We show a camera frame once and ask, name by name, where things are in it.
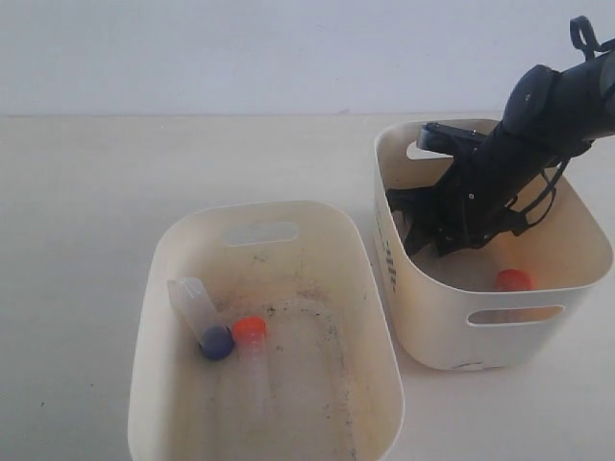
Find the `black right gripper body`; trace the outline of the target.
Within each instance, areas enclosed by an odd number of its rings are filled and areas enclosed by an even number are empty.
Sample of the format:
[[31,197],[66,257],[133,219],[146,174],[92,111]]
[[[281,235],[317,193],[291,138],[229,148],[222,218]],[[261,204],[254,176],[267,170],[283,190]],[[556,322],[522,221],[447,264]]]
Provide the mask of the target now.
[[535,177],[559,162],[560,155],[544,142],[511,133],[498,123],[474,153],[454,158],[434,185],[434,229],[459,239],[464,249],[479,249],[502,232],[523,233],[529,228],[527,214],[554,185],[549,182],[521,211],[510,204]]

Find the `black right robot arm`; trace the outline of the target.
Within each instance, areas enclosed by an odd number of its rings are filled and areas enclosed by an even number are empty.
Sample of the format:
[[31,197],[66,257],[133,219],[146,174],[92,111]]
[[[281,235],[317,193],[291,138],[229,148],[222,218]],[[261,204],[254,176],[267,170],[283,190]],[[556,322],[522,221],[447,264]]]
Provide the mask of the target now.
[[440,256],[480,249],[503,232],[532,228],[528,215],[572,158],[614,133],[614,57],[604,54],[566,71],[536,65],[513,88],[489,134],[437,122],[417,145],[453,162],[431,186],[390,188],[387,202],[410,222],[407,255],[433,245]]

